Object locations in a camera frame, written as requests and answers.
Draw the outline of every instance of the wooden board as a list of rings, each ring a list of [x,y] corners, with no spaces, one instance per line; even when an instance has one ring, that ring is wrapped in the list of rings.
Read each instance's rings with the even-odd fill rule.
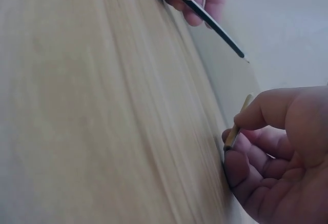
[[[0,0],[0,223],[240,223],[224,124],[160,0]]]

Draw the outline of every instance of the yellow pencil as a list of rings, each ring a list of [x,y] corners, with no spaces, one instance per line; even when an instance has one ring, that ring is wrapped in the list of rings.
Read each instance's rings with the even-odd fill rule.
[[[249,94],[246,97],[245,102],[242,105],[240,111],[243,111],[250,104],[252,98],[253,98],[252,94]],[[229,135],[228,135],[228,137],[227,137],[227,139],[225,140],[224,147],[223,147],[224,151],[228,151],[228,150],[233,148],[234,143],[235,143],[236,138],[237,138],[237,135],[239,134],[239,131],[240,131],[240,128],[237,127],[236,124],[234,124],[231,131],[230,131],[230,133],[229,133]]]

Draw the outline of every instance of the pencil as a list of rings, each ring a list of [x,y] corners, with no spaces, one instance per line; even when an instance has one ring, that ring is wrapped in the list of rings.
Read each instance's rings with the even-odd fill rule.
[[[194,0],[182,0],[189,8],[191,8],[202,20],[204,20],[236,53],[247,63],[250,63],[241,48],[232,40],[232,38],[223,30],[216,20],[214,20],[202,6]]]
[[[243,111],[250,104],[252,98],[253,98],[253,94],[249,94],[246,97],[245,102],[242,105],[240,111]],[[233,148],[239,132],[240,132],[240,128],[237,127],[236,124],[234,124],[231,131],[230,131],[230,133],[229,133],[229,135],[228,135],[228,137],[227,137],[227,139],[225,140],[225,143],[224,143],[224,146],[223,146],[224,151],[228,151],[228,150],[231,150]]]

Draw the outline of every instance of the pencil tip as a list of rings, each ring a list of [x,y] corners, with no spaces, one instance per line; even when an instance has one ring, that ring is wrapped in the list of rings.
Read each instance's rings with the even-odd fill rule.
[[[247,57],[246,56],[244,56],[244,58],[243,58],[247,63],[250,63],[250,61],[248,61],[248,59],[247,59]]]

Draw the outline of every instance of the light wood surface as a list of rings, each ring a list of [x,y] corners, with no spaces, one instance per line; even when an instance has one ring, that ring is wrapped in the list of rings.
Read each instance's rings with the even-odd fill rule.
[[[160,0],[0,0],[0,58],[0,223],[242,222],[208,79]]]

